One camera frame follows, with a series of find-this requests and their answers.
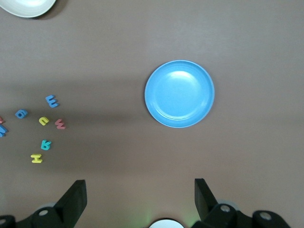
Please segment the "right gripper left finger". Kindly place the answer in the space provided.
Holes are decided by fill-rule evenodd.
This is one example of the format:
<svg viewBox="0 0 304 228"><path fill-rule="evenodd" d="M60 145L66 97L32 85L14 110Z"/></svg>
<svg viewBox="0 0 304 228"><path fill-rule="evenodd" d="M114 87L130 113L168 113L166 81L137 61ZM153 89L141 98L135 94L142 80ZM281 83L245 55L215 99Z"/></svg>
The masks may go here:
<svg viewBox="0 0 304 228"><path fill-rule="evenodd" d="M74 228L86 206L86 182L77 180L52 207L40 208L18 222L13 215L0 216L0 228Z"/></svg>

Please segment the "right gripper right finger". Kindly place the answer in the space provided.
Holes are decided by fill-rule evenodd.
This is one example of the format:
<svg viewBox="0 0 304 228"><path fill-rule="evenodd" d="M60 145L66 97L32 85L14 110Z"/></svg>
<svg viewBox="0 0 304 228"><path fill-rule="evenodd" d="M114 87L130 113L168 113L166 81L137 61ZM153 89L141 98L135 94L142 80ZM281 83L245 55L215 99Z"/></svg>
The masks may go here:
<svg viewBox="0 0 304 228"><path fill-rule="evenodd" d="M250 217L229 204L218 203L204 179L195 179L195 205L200 220L191 228L291 228L272 211L257 210Z"/></svg>

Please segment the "blue foam letter m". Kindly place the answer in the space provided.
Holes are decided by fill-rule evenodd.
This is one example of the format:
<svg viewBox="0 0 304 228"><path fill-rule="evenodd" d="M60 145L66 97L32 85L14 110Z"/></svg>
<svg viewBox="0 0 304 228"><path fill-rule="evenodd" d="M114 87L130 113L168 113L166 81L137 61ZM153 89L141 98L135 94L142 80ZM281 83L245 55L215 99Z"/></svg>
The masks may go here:
<svg viewBox="0 0 304 228"><path fill-rule="evenodd" d="M57 99L54 95L49 95L45 98L46 102L48 103L49 107L55 108L59 106Z"/></svg>

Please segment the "blue round plate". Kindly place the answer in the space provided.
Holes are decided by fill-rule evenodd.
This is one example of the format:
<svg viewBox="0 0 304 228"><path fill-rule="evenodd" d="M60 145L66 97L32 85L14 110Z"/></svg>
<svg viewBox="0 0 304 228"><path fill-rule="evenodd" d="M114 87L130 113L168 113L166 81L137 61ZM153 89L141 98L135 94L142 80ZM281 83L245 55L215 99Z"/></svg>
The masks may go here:
<svg viewBox="0 0 304 228"><path fill-rule="evenodd" d="M215 88L209 73L188 60L174 60L156 68L144 90L150 115L172 128L199 123L212 109L214 99Z"/></svg>

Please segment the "brown table cover mat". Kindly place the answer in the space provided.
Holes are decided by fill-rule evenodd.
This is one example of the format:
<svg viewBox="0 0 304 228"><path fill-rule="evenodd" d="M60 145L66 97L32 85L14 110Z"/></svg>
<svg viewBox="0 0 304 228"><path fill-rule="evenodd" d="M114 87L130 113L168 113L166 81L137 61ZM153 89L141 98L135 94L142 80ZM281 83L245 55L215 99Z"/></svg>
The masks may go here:
<svg viewBox="0 0 304 228"><path fill-rule="evenodd" d="M176 59L215 87L209 114L182 129L155 121L143 97ZM0 116L0 215L24 219L84 179L76 228L189 227L204 178L243 213L304 228L304 0L58 0L37 19L0 9Z"/></svg>

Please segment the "beige round plate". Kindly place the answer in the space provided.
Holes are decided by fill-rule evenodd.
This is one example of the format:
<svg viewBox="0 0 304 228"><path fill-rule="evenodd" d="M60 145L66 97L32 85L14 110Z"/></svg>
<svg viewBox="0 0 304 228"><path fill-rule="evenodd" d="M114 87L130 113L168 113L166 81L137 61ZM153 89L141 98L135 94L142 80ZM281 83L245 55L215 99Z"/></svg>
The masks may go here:
<svg viewBox="0 0 304 228"><path fill-rule="evenodd" d="M57 0L0 0L0 7L21 18L35 18L47 13Z"/></svg>

